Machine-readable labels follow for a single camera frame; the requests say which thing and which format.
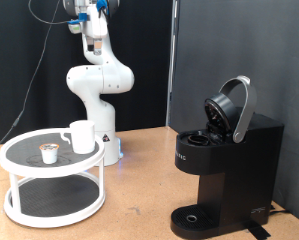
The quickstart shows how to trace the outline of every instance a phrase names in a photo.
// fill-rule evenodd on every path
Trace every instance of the round tray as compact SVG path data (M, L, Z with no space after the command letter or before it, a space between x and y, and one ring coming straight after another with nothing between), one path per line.
M6 142L0 150L0 165L10 173L33 178L54 178L85 171L103 159L104 143L96 138L96 149L89 154L76 154L71 145L60 138L62 128L37 130L19 135ZM44 164L39 146L57 143L58 160Z
M91 216L103 205L104 192L99 180L90 173L55 179L24 178L19 181L21 213L14 211L11 190L4 209L15 222L37 228L73 224Z

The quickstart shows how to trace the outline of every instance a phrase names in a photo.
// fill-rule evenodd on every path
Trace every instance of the coffee maker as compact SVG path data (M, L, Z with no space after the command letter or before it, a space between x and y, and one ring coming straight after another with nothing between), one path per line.
M228 98L239 84L246 90L243 108ZM171 215L177 236L206 239L243 229L270 236L260 230L268 222L284 126L254 113L256 103L249 78L230 79L205 101L206 129L177 136L175 165L200 175L197 204Z

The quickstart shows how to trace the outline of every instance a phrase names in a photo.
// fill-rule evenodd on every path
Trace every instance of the coffee maker handle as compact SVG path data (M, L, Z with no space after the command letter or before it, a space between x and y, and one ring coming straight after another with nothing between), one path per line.
M60 137L61 137L62 140L67 141L69 144L71 144L71 143L70 143L70 139L69 139L69 138L66 138L66 137L64 136L65 133L71 133L70 128L65 128L65 129L61 130L61 131L60 131Z
M238 76L236 78L228 80L219 91L220 93L228 96L232 89L234 89L239 84L243 84L245 87L246 101L236 129L233 133L233 141L235 143L240 143L245 137L250 120L256 109L257 92L256 89L251 85L250 79L245 76Z

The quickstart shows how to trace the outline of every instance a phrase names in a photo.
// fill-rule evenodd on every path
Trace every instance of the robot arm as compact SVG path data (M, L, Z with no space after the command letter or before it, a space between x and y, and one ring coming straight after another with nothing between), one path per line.
M69 29L82 33L84 55L94 64L71 68L67 84L83 101L88 120L95 123L96 134L104 139L106 166L116 163L122 154L115 135L115 109L101 100L100 94L127 92L134 84L132 71L115 57L110 45L105 15L109 12L112 16L118 5L119 0L110 0L109 7L106 0L64 0L67 12L79 16L68 22Z
M79 16L79 20L69 22L69 29L73 33L82 33L83 50L86 59L92 64L102 66L103 88L100 94L129 91L134 84L134 75L130 68L123 65L112 52L107 20L99 8L99 4L105 2L105 0L92 2L95 4L90 4L89 0L64 0L67 12L73 13L75 11ZM111 4L111 2L113 2L112 8L109 8L107 5L104 6L107 12L109 9L112 9L112 12L114 12L118 8L119 1L111 0L109 3ZM68 85L74 92L73 85L75 84L73 80L69 81Z

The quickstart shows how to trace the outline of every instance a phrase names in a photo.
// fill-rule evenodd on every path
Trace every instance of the white mug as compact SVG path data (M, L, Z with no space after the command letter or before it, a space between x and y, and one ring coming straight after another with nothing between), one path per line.
M70 128L63 129L60 132L62 140L70 140L64 137L64 133L71 133L72 148L77 154L87 154L95 150L95 124L93 121L80 120L71 123Z

